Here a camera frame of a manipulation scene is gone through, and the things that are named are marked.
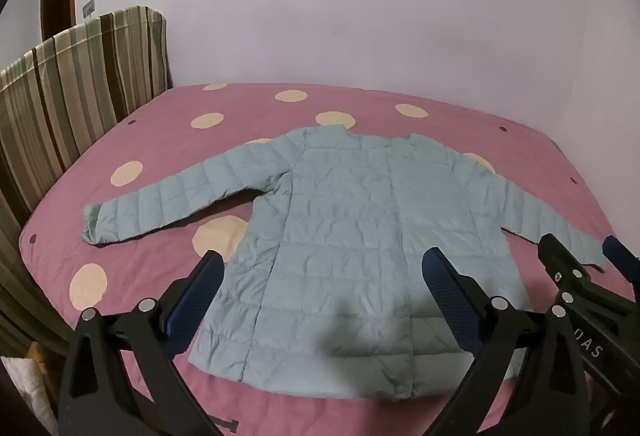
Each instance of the white wall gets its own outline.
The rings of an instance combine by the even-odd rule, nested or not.
[[[82,22],[82,12],[76,19]],[[0,12],[0,70],[41,42],[40,0],[7,0]]]
[[[0,14],[0,65],[40,41],[39,1]],[[535,127],[640,253],[638,0],[95,0],[94,16],[137,4],[168,20],[177,86],[387,89]]]
[[[640,254],[640,2],[586,1],[578,70],[554,139]]]

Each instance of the jacket sleeve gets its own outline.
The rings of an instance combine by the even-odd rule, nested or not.
[[[303,150],[305,128],[267,143],[245,143],[178,174],[104,203],[84,207],[81,238],[91,245],[160,229],[244,189],[272,191]]]
[[[548,204],[468,156],[449,149],[447,158],[466,188],[473,213],[490,215],[504,230],[534,243],[551,233],[583,265],[606,269],[608,261],[602,256],[601,244],[570,225]]]

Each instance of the silver screw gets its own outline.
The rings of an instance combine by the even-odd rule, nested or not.
[[[491,306],[497,310],[506,310],[509,306],[509,302],[504,297],[494,297],[491,299]]]
[[[95,308],[87,308],[82,312],[81,317],[83,321],[90,321],[95,317]]]
[[[564,308],[558,304],[551,308],[551,311],[556,317],[564,317],[564,315],[566,315],[566,311],[564,310]]]
[[[156,306],[155,299],[143,299],[138,304],[138,309],[140,311],[151,311]]]

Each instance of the bed sheet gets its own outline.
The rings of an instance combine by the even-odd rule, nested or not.
[[[291,84],[208,84],[156,97],[102,137],[63,175],[37,207],[20,237],[23,260],[63,318],[75,326],[95,305],[108,315],[159,297],[188,275],[207,249],[225,260],[251,216],[242,193],[177,225],[107,247],[81,241],[82,207],[138,190],[245,142],[265,142],[296,127],[341,123],[354,133],[396,137],[418,133],[473,156],[554,207],[574,226],[604,239],[612,233],[580,175],[548,138],[521,124],[403,94]],[[536,246],[507,234],[534,309],[556,292]],[[593,280],[625,297],[628,284],[613,267],[588,270]],[[238,420],[245,436],[421,435],[447,398],[389,402],[294,398],[215,378],[175,359],[180,374],[213,416]],[[134,359],[132,383],[148,394]],[[512,387],[503,384],[484,426],[499,419]]]

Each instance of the striped headboard cover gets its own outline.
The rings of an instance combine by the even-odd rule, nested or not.
[[[20,230],[82,153],[168,87],[166,20],[147,7],[60,32],[0,72],[0,354],[33,339],[65,348],[70,328],[20,260]]]

